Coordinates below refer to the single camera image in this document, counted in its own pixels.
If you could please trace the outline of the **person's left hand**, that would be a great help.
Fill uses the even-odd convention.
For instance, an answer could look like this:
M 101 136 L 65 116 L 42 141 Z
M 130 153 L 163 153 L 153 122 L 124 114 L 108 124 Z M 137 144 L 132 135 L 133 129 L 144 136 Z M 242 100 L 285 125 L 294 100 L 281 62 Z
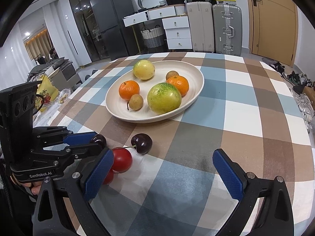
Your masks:
M 14 184 L 23 186 L 24 188 L 27 188 L 31 191 L 33 195 L 38 195 L 41 190 L 42 181 L 40 182 L 31 182 L 31 183 L 20 183 L 17 181 L 17 179 L 14 177 L 14 175 L 10 176 L 11 180 L 14 182 Z

